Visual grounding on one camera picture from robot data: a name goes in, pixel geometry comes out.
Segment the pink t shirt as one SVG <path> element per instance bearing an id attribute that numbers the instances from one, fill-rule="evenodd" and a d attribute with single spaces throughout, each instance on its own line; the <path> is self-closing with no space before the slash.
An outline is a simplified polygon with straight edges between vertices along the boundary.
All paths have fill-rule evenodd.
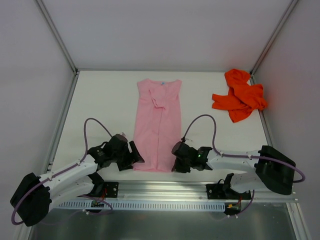
<path id="1" fill-rule="evenodd" d="M 172 149 L 182 136 L 181 80 L 170 82 L 144 79 L 137 83 L 137 105 L 133 141 L 144 162 L 135 171 L 172 171 L 176 157 Z"/>

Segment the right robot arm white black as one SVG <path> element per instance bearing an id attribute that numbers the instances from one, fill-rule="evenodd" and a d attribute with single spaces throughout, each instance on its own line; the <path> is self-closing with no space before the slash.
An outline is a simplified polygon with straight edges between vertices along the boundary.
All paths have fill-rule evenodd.
<path id="1" fill-rule="evenodd" d="M 191 169 L 230 170 L 220 187 L 227 199 L 260 189 L 285 196 L 292 193 L 296 163 L 271 146 L 225 153 L 209 146 L 195 149 L 179 141 L 171 152 L 175 156 L 172 170 L 177 173 L 189 173 Z"/>

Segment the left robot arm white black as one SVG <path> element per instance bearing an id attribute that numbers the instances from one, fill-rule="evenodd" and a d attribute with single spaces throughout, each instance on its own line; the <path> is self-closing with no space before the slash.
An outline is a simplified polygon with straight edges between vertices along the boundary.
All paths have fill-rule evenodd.
<path id="1" fill-rule="evenodd" d="M 58 205 L 82 195 L 93 198 L 115 198 L 118 189 L 115 183 L 106 182 L 99 171 L 115 163 L 119 171 L 132 169 L 135 163 L 144 163 L 134 141 L 116 134 L 109 141 L 88 148 L 84 158 L 57 171 L 40 176 L 27 174 L 13 196 L 14 208 L 11 222 L 18 225 L 15 215 L 27 227 L 42 221 Z"/>

